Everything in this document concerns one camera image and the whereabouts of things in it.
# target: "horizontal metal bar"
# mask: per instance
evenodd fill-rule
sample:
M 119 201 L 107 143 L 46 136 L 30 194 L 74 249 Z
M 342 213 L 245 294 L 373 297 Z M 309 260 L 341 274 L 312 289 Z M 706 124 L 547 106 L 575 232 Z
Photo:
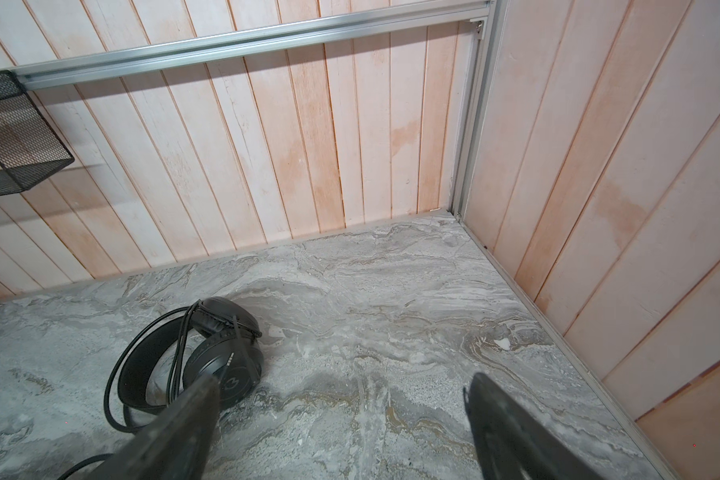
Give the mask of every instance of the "horizontal metal bar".
M 90 82 L 487 16 L 490 0 L 430 0 L 12 68 L 27 90 Z

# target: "wall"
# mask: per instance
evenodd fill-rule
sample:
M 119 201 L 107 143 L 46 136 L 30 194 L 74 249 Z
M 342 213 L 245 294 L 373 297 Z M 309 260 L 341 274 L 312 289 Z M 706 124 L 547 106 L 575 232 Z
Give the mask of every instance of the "wall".
M 0 0 L 0 68 L 388 5 Z M 0 197 L 0 298 L 447 206 L 473 37 L 442 24 L 33 92 L 76 161 Z
M 720 0 L 509 0 L 464 218 L 684 478 L 720 478 Z

